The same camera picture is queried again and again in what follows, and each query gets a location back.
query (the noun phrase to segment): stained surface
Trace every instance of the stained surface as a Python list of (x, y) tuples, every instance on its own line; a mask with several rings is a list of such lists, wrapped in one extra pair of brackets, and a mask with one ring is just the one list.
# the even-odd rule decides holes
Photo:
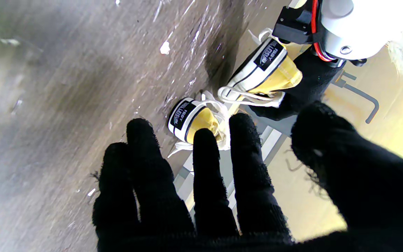
[(0, 251), (94, 251), (87, 194), (107, 145), (144, 117), (168, 155), (175, 103), (225, 85), (239, 39), (283, 2), (0, 0), (0, 39), (20, 42), (0, 41)]

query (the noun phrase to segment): yellow sneaker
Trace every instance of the yellow sneaker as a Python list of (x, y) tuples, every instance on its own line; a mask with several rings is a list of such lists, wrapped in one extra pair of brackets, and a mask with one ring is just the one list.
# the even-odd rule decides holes
[(296, 86), (303, 77), (287, 54), (285, 46), (276, 38), (267, 38), (236, 70), (228, 85), (219, 88), (219, 99), (279, 107), (285, 94), (281, 90)]

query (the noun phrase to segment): black glove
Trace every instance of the black glove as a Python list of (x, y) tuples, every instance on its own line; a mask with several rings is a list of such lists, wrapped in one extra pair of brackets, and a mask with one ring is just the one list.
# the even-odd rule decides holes
[(257, 116), (279, 121), (298, 114), (302, 108), (314, 101), (321, 100), (327, 86), (344, 67), (330, 67), (311, 52), (311, 47), (293, 61), (303, 74), (301, 82), (295, 87), (281, 90), (285, 92), (280, 107), (250, 106)]
[[(256, 127), (248, 115), (230, 119), (231, 156), (241, 232), (271, 234), (271, 244), (292, 244), (284, 215), (262, 161)], [(145, 247), (192, 247), (197, 243), (232, 237), (240, 243), (235, 219), (219, 170), (219, 150), (212, 132), (195, 133), (193, 149), (195, 224), (173, 185), (171, 167), (162, 158), (149, 122), (134, 119), (127, 125), (128, 143), (105, 151), (93, 223), (99, 251)], [(140, 221), (133, 194), (140, 205)]]

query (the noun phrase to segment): shoe label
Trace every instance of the shoe label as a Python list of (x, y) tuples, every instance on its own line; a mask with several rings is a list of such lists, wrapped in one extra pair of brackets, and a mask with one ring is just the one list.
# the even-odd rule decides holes
[(183, 128), (184, 121), (186, 121), (187, 116), (195, 109), (195, 105), (190, 101), (184, 101), (175, 110), (175, 114), (172, 118), (171, 125), (175, 128), (181, 130)]
[(271, 39), (270, 43), (265, 46), (265, 49), (254, 60), (254, 63), (265, 71), (283, 50), (284, 47), (278, 41)]

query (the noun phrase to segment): paint splatter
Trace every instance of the paint splatter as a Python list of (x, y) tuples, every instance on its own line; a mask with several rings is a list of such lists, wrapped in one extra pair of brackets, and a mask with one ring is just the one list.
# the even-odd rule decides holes
[(171, 51), (171, 48), (169, 47), (169, 42), (166, 41), (163, 43), (163, 45), (160, 48), (161, 54), (169, 54)]

